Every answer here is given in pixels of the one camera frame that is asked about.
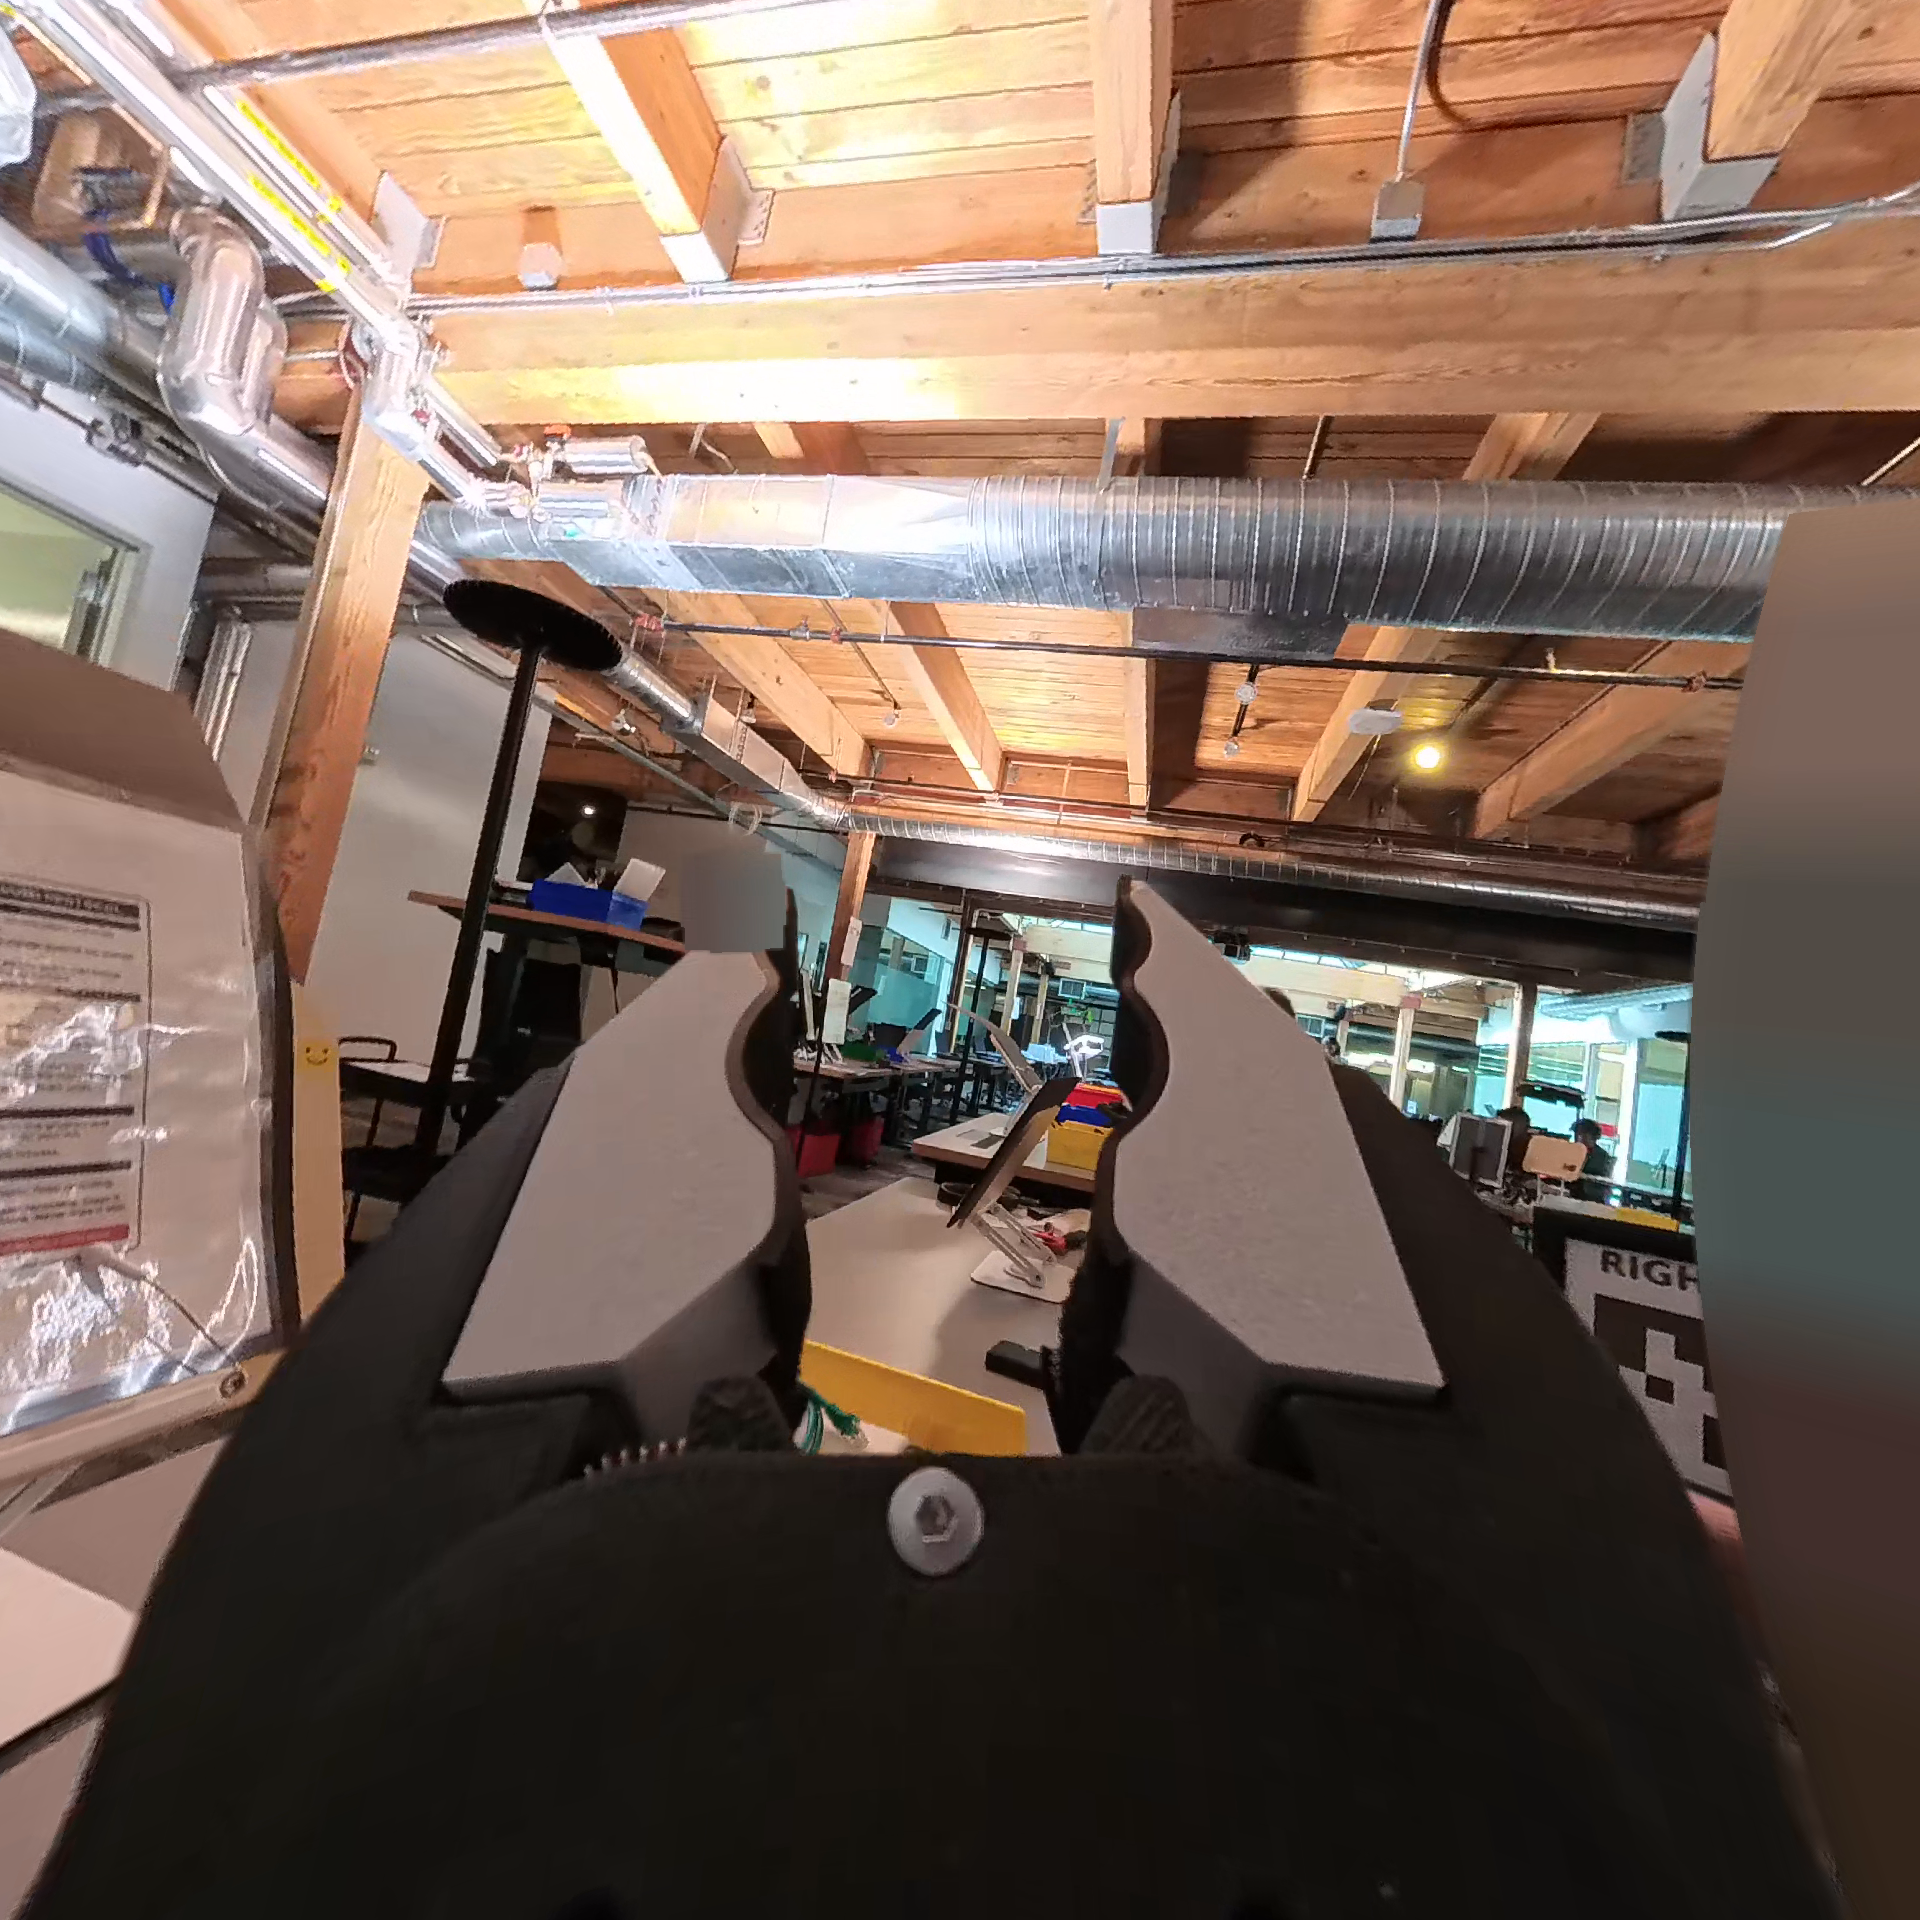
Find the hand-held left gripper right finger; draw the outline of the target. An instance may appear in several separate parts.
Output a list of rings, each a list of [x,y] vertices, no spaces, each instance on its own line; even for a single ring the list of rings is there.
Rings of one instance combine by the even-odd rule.
[[[1127,1376],[1206,1442],[1256,1449],[1291,1394],[1445,1392],[1326,1054],[1143,881],[1114,914],[1114,1078],[1089,1248],[1061,1314],[1055,1431],[1091,1441]]]

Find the large silver ventilation duct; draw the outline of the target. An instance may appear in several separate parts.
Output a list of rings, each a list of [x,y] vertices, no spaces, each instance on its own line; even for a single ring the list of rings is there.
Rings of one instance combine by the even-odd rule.
[[[602,587],[1249,616],[1749,640],[1793,487],[1230,483],[997,476],[635,476],[440,504],[462,562],[561,562]]]

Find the black floor lamp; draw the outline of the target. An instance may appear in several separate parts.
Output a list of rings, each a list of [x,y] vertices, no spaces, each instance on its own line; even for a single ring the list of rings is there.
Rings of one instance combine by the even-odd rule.
[[[450,956],[437,1043],[427,1065],[427,1094],[418,1113],[416,1148],[426,1154],[437,1151],[449,1116],[454,1070],[488,934],[497,864],[507,838],[512,787],[536,706],[539,666],[550,660],[607,674],[623,658],[621,640],[602,622],[546,592],[507,583],[462,582],[447,587],[443,611],[470,636],[514,654],[514,672]]]

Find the wooden support post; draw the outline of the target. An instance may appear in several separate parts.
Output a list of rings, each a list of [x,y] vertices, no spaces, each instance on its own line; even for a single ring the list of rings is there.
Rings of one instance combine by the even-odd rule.
[[[338,443],[255,825],[286,967],[306,980],[411,562],[426,474],[358,394]]]

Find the grey beam bracket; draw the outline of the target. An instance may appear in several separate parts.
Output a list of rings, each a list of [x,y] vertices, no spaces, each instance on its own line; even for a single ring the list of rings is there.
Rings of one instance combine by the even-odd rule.
[[[1711,121],[1719,67],[1719,38],[1707,34],[1667,106],[1626,121],[1621,185],[1658,185],[1659,220],[1722,217],[1752,209],[1782,163],[1782,153],[1711,156]]]

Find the grey laptop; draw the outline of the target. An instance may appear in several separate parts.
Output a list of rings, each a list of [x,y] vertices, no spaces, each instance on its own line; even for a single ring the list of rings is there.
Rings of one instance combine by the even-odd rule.
[[[993,1162],[978,1174],[963,1202],[947,1216],[947,1227],[957,1230],[969,1224],[976,1211],[997,1202],[1007,1188],[1021,1180],[1038,1180],[1051,1191],[1067,1191],[1075,1196],[1093,1194],[1096,1175],[1089,1168],[1030,1166],[1034,1153],[1046,1145],[1051,1123],[1079,1084],[1082,1079],[1077,1073],[1055,1075],[1025,1097],[1025,1105],[1010,1118]]]

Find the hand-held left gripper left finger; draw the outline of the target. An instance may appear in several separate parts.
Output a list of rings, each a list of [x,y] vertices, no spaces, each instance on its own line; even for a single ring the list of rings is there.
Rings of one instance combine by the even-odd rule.
[[[681,923],[683,959],[565,1068],[447,1362],[458,1401],[691,1410],[754,1376],[800,1406],[798,918],[688,895]]]

